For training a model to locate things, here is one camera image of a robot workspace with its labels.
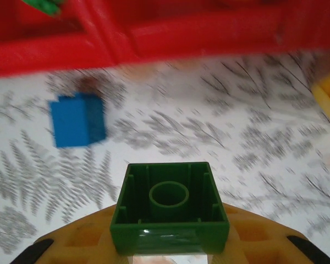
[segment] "green toy piece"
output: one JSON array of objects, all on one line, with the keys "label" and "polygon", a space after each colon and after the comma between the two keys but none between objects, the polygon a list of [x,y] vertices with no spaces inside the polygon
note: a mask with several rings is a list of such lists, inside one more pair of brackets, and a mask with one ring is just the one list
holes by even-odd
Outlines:
[{"label": "green toy piece", "polygon": [[22,0],[24,3],[40,10],[47,15],[57,15],[60,13],[60,5],[64,0]]},{"label": "green toy piece", "polygon": [[207,162],[129,164],[110,232],[118,254],[220,254],[229,222]]}]

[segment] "red plastic frame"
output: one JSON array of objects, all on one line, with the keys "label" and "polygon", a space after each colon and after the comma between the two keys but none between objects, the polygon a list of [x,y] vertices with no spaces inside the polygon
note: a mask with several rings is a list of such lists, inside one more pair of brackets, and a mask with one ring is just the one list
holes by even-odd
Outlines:
[{"label": "red plastic frame", "polygon": [[330,0],[0,0],[0,76],[220,53],[330,48]]}]

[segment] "toy block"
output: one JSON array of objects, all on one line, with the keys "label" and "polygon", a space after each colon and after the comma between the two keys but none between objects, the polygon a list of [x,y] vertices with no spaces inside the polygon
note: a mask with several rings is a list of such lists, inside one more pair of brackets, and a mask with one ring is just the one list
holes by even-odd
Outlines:
[{"label": "toy block", "polygon": [[49,105],[56,147],[88,146],[106,138],[103,102],[98,96],[59,96]]},{"label": "toy block", "polygon": [[118,254],[220,254],[229,221],[207,162],[129,164],[110,225]]}]

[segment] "blue lego duplo brick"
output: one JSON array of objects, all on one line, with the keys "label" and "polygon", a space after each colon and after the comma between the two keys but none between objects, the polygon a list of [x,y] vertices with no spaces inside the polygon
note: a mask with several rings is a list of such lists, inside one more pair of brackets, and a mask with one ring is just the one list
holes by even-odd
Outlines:
[{"label": "blue lego duplo brick", "polygon": [[106,138],[103,101],[89,93],[49,102],[56,147],[88,146]]}]

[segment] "fern pattern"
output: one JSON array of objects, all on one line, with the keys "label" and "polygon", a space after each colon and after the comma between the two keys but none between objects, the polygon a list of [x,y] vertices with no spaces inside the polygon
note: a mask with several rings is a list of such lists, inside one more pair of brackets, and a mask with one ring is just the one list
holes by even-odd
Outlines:
[{"label": "fern pattern", "polygon": [[[217,57],[190,67],[160,63],[0,80],[0,219],[11,217],[0,221],[0,263],[46,230],[115,204],[127,164],[142,162],[208,161],[223,202],[313,242],[329,241],[330,121],[310,91],[315,57]],[[75,91],[102,97],[108,138],[57,149],[47,101]],[[167,260],[205,263],[193,256]]]},{"label": "fern pattern", "polygon": [[61,149],[56,157],[35,142],[22,130],[26,152],[10,143],[15,162],[1,152],[0,195],[17,205],[18,198],[24,210],[37,215],[42,203],[47,201],[45,219],[50,222],[58,210],[62,210],[64,223],[69,223],[75,211],[88,203],[101,209],[108,193],[112,201],[117,199],[117,188],[109,172],[110,153],[106,152],[99,167],[92,148],[87,148],[84,158],[74,155],[73,150]]}]

